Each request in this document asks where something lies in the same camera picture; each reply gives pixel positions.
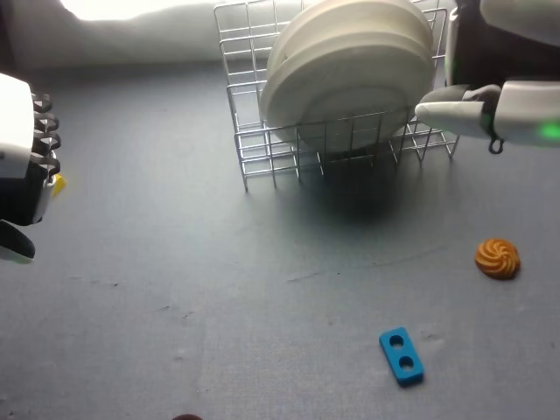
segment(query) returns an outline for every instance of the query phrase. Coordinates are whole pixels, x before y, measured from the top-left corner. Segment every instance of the green led indicator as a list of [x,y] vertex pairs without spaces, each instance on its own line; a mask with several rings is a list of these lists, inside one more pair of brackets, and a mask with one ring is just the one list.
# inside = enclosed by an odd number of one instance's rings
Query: green led indicator
[[539,133],[548,140],[560,141],[560,122],[546,122],[541,125]]

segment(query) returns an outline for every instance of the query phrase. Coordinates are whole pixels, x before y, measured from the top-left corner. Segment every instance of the wire dish rack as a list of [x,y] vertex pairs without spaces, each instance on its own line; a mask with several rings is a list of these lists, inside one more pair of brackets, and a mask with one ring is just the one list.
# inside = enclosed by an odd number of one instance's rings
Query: wire dish rack
[[[439,7],[440,0],[411,0],[425,14],[434,34],[434,66],[445,58],[442,44],[448,11]],[[276,185],[279,172],[295,172],[300,179],[302,171],[319,169],[324,175],[330,164],[367,161],[372,166],[380,156],[391,156],[398,165],[403,153],[416,154],[420,165],[426,151],[445,148],[449,158],[457,148],[459,136],[447,136],[442,130],[421,124],[414,109],[407,109],[403,128],[389,138],[380,138],[383,113],[349,116],[334,121],[299,124],[289,127],[268,127],[260,113],[260,97],[266,83],[266,65],[270,50],[283,28],[308,3],[304,0],[248,0],[217,5],[214,16],[220,34],[220,49],[227,76],[227,99],[234,125],[234,143],[239,159],[243,184],[248,190],[248,178],[271,174]],[[291,130],[295,136],[279,136]],[[320,138],[323,150],[307,146],[301,131]],[[327,141],[344,135],[348,150],[328,153]],[[354,139],[371,138],[371,145],[356,150]],[[285,141],[282,138],[293,138]]]

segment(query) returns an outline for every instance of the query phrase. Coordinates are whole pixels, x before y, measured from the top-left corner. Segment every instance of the plate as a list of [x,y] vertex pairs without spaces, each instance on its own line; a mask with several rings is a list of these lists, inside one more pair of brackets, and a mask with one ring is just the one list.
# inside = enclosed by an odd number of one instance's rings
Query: plate
[[[289,57],[264,86],[261,111],[270,127],[388,111],[381,122],[381,136],[387,137],[406,123],[409,108],[430,91],[433,74],[431,53],[414,39],[358,28]],[[294,131],[280,130],[278,135],[293,141]],[[328,152],[348,150],[346,131],[347,124],[342,124],[328,134]],[[322,124],[300,129],[317,151],[323,150],[322,133]],[[352,142],[353,148],[364,147],[374,143],[375,136]]]
[[267,77],[298,50],[357,27],[398,32],[429,50],[433,45],[426,17],[410,0],[325,0],[302,11],[280,33],[270,52]]

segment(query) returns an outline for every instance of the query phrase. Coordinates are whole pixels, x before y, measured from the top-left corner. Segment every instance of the swirl cookie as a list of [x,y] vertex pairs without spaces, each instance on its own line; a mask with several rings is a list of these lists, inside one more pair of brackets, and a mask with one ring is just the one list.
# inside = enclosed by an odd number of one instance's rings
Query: swirl cookie
[[521,267],[517,248],[504,239],[488,239],[482,242],[474,261],[484,274],[500,280],[514,278]]

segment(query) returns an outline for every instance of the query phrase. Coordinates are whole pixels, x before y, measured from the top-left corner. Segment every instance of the blue toy brick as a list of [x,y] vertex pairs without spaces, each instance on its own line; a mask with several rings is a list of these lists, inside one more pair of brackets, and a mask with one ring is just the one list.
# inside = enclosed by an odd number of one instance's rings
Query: blue toy brick
[[422,381],[424,366],[404,327],[384,332],[379,343],[399,385],[406,387]]

